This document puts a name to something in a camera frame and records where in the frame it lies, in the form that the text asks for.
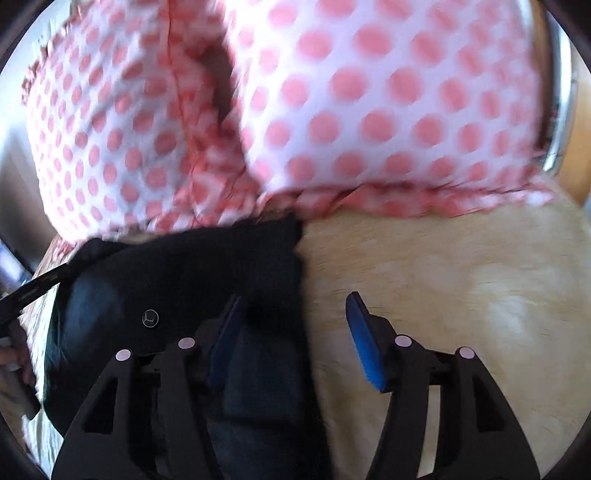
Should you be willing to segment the person's left hand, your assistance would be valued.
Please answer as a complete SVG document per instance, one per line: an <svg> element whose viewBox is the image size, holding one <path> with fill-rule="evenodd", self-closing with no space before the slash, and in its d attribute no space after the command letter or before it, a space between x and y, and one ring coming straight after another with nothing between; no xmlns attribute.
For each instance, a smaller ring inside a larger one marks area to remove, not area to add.
<svg viewBox="0 0 591 480"><path fill-rule="evenodd" d="M26 331L18 320L9 327L9 346L0 348L0 363L5 365L18 365L21 370L21 378L25 384L36 386L36 376L31 364L30 351L27 343Z"/></svg>

